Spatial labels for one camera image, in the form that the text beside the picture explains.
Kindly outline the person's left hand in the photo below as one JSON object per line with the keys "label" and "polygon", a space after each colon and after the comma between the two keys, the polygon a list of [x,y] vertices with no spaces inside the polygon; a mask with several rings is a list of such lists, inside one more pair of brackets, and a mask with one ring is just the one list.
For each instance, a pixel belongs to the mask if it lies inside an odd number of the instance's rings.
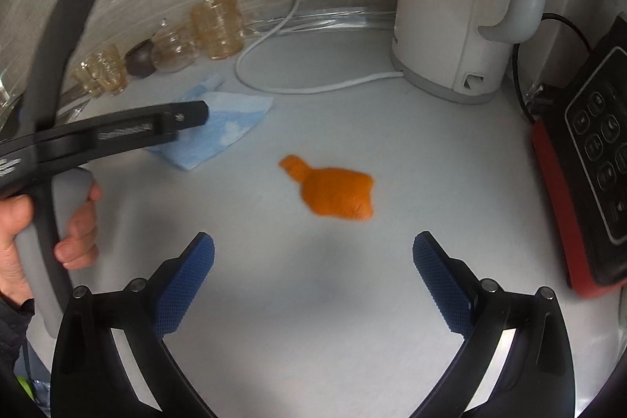
{"label": "person's left hand", "polygon": [[[101,197],[101,189],[94,181],[87,200],[68,222],[67,237],[54,247],[55,258],[66,270],[83,270],[99,256],[96,202]],[[33,298],[15,244],[16,235],[32,223],[33,216],[33,203],[27,195],[1,201],[1,298],[14,309]]]}

